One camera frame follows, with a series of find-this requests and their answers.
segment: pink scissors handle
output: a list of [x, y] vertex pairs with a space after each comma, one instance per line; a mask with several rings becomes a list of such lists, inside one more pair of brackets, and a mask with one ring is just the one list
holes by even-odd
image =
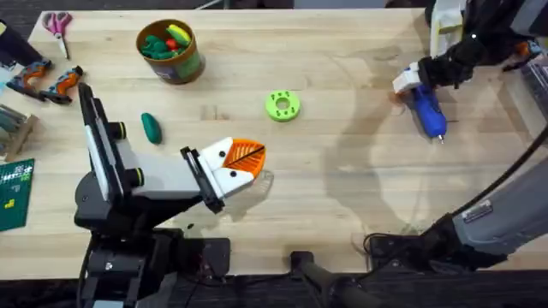
[[49, 32], [65, 34], [65, 27], [72, 20], [72, 15], [67, 12], [46, 13], [42, 18], [42, 26]]

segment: green cutting mat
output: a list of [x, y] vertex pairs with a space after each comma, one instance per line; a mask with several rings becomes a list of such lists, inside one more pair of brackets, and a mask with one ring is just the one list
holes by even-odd
[[0, 166], [0, 231], [24, 227], [34, 159]]

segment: dark floor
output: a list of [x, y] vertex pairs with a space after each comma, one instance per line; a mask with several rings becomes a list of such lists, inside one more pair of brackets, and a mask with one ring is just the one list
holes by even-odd
[[[0, 19], [7, 21], [24, 36], [28, 36], [42, 10], [192, 9], [204, 2], [204, 0], [0, 0], [0, 8], [2, 8]], [[286, 7], [290, 5], [288, 3], [291, 3], [291, 0], [238, 0], [237, 6], [239, 8]], [[193, 287], [194, 285], [184, 280], [177, 282], [171, 306], [184, 307]], [[366, 287], [379, 296], [388, 296], [403, 303], [425, 308], [548, 307], [548, 271], [483, 272], [460, 276], [381, 274], [376, 276], [374, 281], [368, 282]], [[75, 281], [0, 281], [0, 307], [74, 307], [74, 291]], [[232, 287], [199, 287], [189, 307], [307, 308], [314, 305], [301, 282], [286, 279], [237, 290]]]
[[[0, 306], [72, 308], [75, 286], [76, 281], [0, 282]], [[185, 307], [193, 287], [183, 279], [177, 282], [170, 307]], [[459, 276], [379, 275], [366, 283], [365, 288], [379, 297], [421, 308], [548, 307], [548, 271], [481, 272]], [[300, 281], [284, 279], [239, 290], [198, 287], [189, 307], [313, 308], [315, 305]]]

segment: cable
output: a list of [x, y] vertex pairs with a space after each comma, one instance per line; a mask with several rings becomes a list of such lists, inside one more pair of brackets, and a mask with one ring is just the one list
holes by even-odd
[[188, 305], [190, 305], [190, 300], [192, 300], [192, 297], [194, 296], [194, 293], [196, 292], [196, 289], [198, 289], [199, 284], [194, 283], [194, 287], [192, 288], [192, 291], [190, 291], [190, 295], [188, 295], [187, 301], [185, 302], [184, 308], [188, 308]]
[[[254, 281], [248, 281], [246, 283], [239, 284], [238, 287], [251, 287], [251, 286], [263, 283], [263, 282], [280, 280], [280, 279], [287, 278], [287, 277], [289, 277], [289, 273], [282, 274], [282, 275], [275, 275], [275, 276], [272, 276], [272, 277], [261, 278], [261, 279], [257, 279], [257, 280], [254, 280]], [[221, 283], [211, 284], [211, 283], [195, 280], [192, 277], [189, 277], [189, 276], [186, 276], [186, 275], [182, 275], [182, 278], [185, 279], [186, 281], [192, 282], [194, 284], [198, 284], [202, 287], [233, 287], [233, 286], [235, 286], [235, 283], [232, 282], [232, 281], [230, 283], [221, 282]]]
[[82, 307], [82, 289], [84, 288], [84, 276], [86, 275], [87, 264], [89, 263], [89, 256], [92, 253], [92, 249], [95, 246], [95, 240], [97, 235], [92, 232], [92, 237], [87, 243], [86, 253], [84, 254], [84, 260], [80, 267], [80, 274], [78, 275], [78, 288], [76, 289], [76, 308]]
[[398, 237], [398, 235], [394, 235], [394, 234], [387, 234], [387, 233], [380, 233], [380, 232], [374, 232], [374, 233], [371, 233], [371, 234], [368, 234], [366, 235], [366, 237], [363, 239], [363, 251], [366, 255], [368, 255], [369, 257], [373, 257], [373, 255], [371, 254], [371, 249], [367, 248], [367, 242], [373, 237], [373, 236], [385, 236], [385, 237], [390, 237], [390, 236], [393, 236], [393, 237]]
[[251, 286], [263, 283], [263, 282], [281, 280], [281, 279], [284, 279], [284, 278], [287, 278], [287, 277], [289, 277], [289, 273], [286, 273], [286, 274], [283, 274], [283, 275], [275, 275], [275, 276], [272, 276], [272, 277], [266, 277], [266, 278], [262, 278], [262, 279], [257, 279], [255, 281], [249, 281], [247, 283], [242, 284], [242, 286], [243, 287], [251, 287]]
[[215, 4], [218, 4], [218, 3], [221, 3], [223, 0], [212, 0], [206, 4], [203, 4], [203, 5], [200, 5], [198, 8], [196, 9], [207, 9]]
[[457, 216], [461, 214], [463, 211], [468, 210], [469, 208], [476, 205], [481, 199], [483, 199], [485, 196], [487, 196], [489, 193], [497, 189], [501, 184], [503, 184], [510, 176], [516, 172], [532, 155], [537, 151], [540, 146], [546, 141], [548, 138], [548, 125], [542, 130], [542, 132], [539, 133], [539, 136], [533, 141], [533, 143], [526, 149], [523, 154], [513, 163], [504, 173], [496, 179], [492, 184], [487, 187], [483, 192], [480, 192], [477, 196], [472, 198], [472, 200], [468, 201], [465, 205], [461, 206], [457, 210], [455, 210], [452, 215]]

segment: blue glue gun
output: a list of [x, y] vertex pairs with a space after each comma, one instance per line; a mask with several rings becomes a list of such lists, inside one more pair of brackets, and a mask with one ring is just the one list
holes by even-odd
[[414, 96], [414, 108], [419, 116], [420, 123], [425, 133], [430, 138], [438, 138], [444, 142], [447, 133], [447, 120], [439, 108], [439, 101], [433, 89], [427, 86], [418, 86], [412, 90]]

